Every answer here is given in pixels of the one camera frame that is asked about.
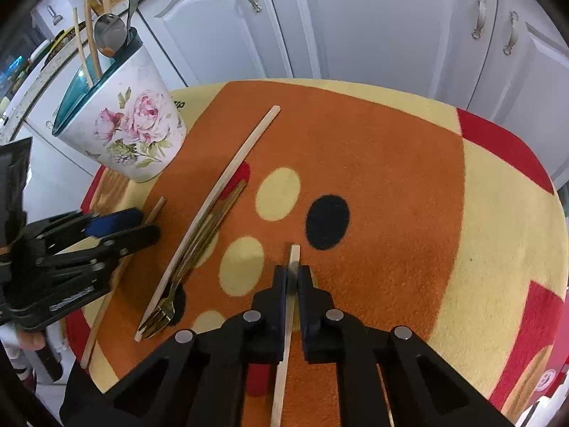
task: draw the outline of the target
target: fork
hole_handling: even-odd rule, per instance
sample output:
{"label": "fork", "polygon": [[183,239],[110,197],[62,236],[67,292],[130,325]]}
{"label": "fork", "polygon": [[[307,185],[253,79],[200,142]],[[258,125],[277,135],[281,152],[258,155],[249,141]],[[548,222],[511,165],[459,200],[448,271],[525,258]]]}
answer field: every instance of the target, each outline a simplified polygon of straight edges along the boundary
{"label": "fork", "polygon": [[186,278],[186,273],[194,268],[204,250],[215,236],[221,222],[223,222],[225,216],[246,185],[247,181],[241,180],[231,191],[224,203],[217,207],[212,213],[212,216],[204,222],[204,226],[198,232],[196,239],[192,242],[186,254],[184,254],[180,266],[176,268],[174,272],[168,295],[160,300],[154,311],[150,313],[150,316],[138,328],[138,330],[142,332],[143,339],[150,339],[172,321],[175,313],[174,298],[177,288]]}

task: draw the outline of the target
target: table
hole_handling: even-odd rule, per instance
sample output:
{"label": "table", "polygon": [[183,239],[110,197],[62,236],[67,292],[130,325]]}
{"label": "table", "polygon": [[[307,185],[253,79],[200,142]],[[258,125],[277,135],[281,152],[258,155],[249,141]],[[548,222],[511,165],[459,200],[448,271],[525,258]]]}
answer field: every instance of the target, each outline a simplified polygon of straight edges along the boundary
{"label": "table", "polygon": [[[176,330],[203,332],[247,309],[296,242],[339,308],[368,326],[411,327],[517,419],[550,355],[568,271],[559,199],[519,138],[449,105],[346,82],[229,82],[172,96],[189,130],[174,162],[146,183],[106,171],[93,185],[91,208],[103,213],[168,199],[160,243],[135,255],[97,335],[89,370],[102,390]],[[197,208],[275,104],[281,113],[246,158],[247,188],[184,285],[181,321],[135,343]],[[72,341],[99,305],[69,326]],[[339,425],[334,367],[304,363],[298,332],[284,401],[285,425]],[[246,396],[244,425],[268,425],[269,414],[270,395]]]}

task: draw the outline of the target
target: countertop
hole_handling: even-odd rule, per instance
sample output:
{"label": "countertop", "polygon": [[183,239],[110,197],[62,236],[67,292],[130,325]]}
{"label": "countertop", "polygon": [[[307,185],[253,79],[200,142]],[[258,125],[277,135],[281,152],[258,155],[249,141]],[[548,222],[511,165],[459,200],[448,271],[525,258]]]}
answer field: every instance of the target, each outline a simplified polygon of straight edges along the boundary
{"label": "countertop", "polygon": [[[113,13],[122,15],[127,11],[128,1],[124,0],[113,6]],[[81,42],[83,45],[87,43],[86,31],[81,31]],[[28,113],[36,104],[36,101],[48,87],[51,79],[58,74],[61,68],[77,53],[77,47],[74,42],[68,43],[59,53],[49,62],[44,70],[38,75],[25,95],[22,97],[14,112],[10,115],[6,125],[0,131],[0,145],[11,141],[22,122],[26,119]]]}

